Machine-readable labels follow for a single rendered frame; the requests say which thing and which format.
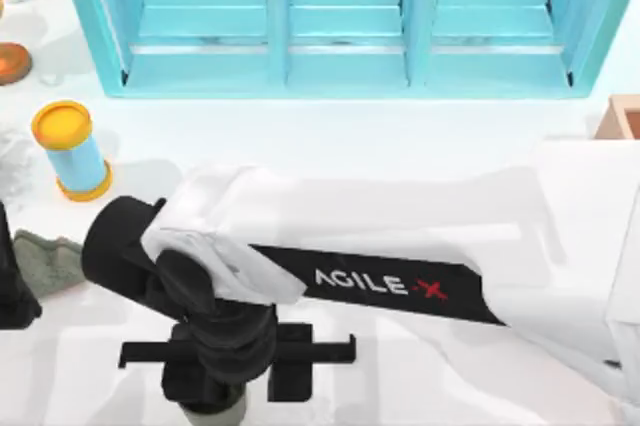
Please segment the orange coaster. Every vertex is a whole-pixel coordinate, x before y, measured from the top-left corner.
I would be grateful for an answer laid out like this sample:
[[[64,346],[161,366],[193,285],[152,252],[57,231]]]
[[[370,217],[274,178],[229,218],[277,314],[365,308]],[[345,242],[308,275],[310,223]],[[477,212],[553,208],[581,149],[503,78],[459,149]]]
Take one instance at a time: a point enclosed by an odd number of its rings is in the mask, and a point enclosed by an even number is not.
[[[22,45],[0,42],[0,86],[16,83],[26,77],[32,68],[29,51]]]

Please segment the grey-green cloth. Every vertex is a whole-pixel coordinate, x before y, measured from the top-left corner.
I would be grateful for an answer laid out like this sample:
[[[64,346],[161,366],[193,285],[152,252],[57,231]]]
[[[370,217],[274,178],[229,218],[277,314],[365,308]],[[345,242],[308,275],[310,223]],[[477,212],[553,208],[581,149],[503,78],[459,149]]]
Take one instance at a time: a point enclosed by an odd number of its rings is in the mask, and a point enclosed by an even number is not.
[[[13,239],[18,267],[37,299],[62,293],[85,281],[82,246],[67,238],[46,239],[18,230]]]

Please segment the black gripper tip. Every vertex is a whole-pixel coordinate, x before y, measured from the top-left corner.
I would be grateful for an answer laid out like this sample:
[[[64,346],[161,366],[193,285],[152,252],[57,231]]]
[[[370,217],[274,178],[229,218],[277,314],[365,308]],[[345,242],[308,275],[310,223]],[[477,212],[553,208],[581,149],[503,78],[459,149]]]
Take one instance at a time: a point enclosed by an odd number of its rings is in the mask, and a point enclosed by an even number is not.
[[[24,330],[42,315],[16,260],[4,203],[0,200],[0,331]]]

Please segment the light blue rack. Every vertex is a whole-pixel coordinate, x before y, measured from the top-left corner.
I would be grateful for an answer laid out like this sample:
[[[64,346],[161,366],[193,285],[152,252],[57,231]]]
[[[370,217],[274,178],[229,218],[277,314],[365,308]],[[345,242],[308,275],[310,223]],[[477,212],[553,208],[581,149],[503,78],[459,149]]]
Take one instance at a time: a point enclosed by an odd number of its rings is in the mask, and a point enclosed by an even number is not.
[[[73,0],[129,98],[587,96],[630,0]]]

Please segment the blue and yellow can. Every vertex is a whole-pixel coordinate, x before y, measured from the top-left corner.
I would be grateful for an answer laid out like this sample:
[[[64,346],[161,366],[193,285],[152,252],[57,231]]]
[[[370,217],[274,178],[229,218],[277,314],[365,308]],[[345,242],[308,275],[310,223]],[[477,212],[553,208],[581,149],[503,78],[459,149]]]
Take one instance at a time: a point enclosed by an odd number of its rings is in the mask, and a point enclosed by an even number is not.
[[[45,150],[66,198],[89,202],[108,191],[112,168],[93,137],[93,122],[85,106],[72,100],[49,103],[33,117],[31,131]]]

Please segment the grey cylinder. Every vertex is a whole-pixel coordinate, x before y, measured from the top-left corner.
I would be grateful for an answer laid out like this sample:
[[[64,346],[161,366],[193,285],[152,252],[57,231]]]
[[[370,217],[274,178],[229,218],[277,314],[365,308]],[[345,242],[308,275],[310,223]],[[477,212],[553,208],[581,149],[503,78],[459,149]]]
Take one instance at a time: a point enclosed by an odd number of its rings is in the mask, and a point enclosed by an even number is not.
[[[231,386],[213,403],[180,404],[191,426],[241,426],[247,411],[244,386]]]

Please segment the salmon-coloured box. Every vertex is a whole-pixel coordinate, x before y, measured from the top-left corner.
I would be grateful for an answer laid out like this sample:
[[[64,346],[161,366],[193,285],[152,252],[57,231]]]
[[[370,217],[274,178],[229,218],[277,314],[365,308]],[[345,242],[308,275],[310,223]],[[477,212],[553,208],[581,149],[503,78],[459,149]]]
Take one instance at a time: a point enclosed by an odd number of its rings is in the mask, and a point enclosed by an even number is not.
[[[640,140],[640,94],[611,95],[594,138]]]

